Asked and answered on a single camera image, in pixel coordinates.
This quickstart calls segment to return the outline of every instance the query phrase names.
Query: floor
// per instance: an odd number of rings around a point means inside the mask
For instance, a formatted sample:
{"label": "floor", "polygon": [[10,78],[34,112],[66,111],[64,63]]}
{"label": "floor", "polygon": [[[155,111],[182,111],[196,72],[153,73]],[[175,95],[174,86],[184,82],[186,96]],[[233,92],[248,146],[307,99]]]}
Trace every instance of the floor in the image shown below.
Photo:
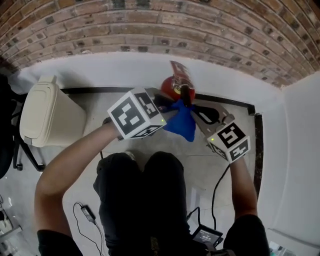
{"label": "floor", "polygon": [[[104,118],[107,117],[107,109],[111,107],[123,93],[91,93],[75,94],[71,98],[83,107],[87,112],[87,124],[85,134],[98,128]],[[232,113],[237,124],[245,134],[250,135],[251,151],[245,155],[249,172],[253,178],[255,170],[255,123],[254,117],[248,116],[246,108],[223,104]],[[46,146],[43,148],[32,148],[38,163],[48,164],[64,148],[59,146]],[[153,136],[144,139],[113,141],[103,150],[106,157],[112,153],[132,150],[136,154],[139,166],[143,167],[148,158],[157,151],[173,153],[184,166],[184,177],[187,189],[187,209],[192,211],[200,206],[200,220],[203,225],[213,228],[211,216],[211,201],[214,187],[227,167],[227,162],[212,153],[206,146],[202,133],[197,128],[194,142],[187,142],[179,135],[159,130]],[[0,194],[4,198],[3,207],[7,209],[14,222],[19,223],[23,231],[10,240],[17,256],[40,255],[38,251],[38,240],[34,228],[33,204],[37,181],[41,173],[37,172],[27,157],[21,153],[20,160],[23,163],[23,171],[9,169],[7,175],[0,180]],[[86,238],[82,237],[76,225],[73,215],[75,202],[89,205],[99,220],[99,197],[93,189],[96,178],[96,167],[100,156],[97,155],[88,165],[79,180],[71,187],[63,199],[63,206],[68,218],[73,238],[84,256],[99,255],[96,246]],[[221,181],[215,198],[214,212],[217,219],[217,230],[226,236],[234,221],[234,210],[231,195],[231,176],[228,172]],[[97,228],[85,219],[80,209],[76,206],[75,214],[79,220],[80,230],[87,237],[101,244],[100,233]],[[197,228],[197,214],[193,214],[189,220],[191,232]],[[104,246],[104,255],[108,249]]]}

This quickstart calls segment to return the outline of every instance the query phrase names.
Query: blue cloth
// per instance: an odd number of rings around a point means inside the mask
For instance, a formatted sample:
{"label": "blue cloth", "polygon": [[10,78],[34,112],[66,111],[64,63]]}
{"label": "blue cloth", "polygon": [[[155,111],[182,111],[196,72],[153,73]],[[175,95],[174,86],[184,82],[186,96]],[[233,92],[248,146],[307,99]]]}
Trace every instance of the blue cloth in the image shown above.
{"label": "blue cloth", "polygon": [[179,112],[168,120],[163,129],[183,136],[188,142],[193,142],[195,140],[196,122],[191,115],[191,111],[194,106],[186,107],[182,99],[179,99],[169,109]]}

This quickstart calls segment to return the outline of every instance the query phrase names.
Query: black shirt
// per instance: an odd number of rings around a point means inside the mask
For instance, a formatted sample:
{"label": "black shirt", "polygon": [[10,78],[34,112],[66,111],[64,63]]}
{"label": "black shirt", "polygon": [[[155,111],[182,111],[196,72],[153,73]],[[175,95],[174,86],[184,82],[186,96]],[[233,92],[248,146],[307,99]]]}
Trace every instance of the black shirt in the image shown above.
{"label": "black shirt", "polygon": [[[83,256],[70,236],[50,230],[40,230],[37,235],[41,256]],[[270,255],[265,228],[254,215],[242,216],[234,222],[223,247],[232,250],[236,256]]]}

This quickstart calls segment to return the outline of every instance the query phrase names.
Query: brick wall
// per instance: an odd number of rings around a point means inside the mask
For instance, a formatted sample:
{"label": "brick wall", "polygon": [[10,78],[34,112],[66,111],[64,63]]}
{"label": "brick wall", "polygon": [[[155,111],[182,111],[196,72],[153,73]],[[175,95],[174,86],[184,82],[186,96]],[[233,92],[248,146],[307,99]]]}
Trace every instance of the brick wall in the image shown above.
{"label": "brick wall", "polygon": [[277,87],[320,66],[312,0],[0,0],[0,61],[12,73],[101,52],[199,59]]}

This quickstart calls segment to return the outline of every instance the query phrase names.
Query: trash can lid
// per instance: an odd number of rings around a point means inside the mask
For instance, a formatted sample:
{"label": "trash can lid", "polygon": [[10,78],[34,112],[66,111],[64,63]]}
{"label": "trash can lid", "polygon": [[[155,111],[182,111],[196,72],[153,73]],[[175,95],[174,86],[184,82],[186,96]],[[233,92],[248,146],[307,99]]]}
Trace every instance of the trash can lid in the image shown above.
{"label": "trash can lid", "polygon": [[29,139],[47,139],[57,97],[57,85],[37,83],[28,93],[20,121],[20,133]]}

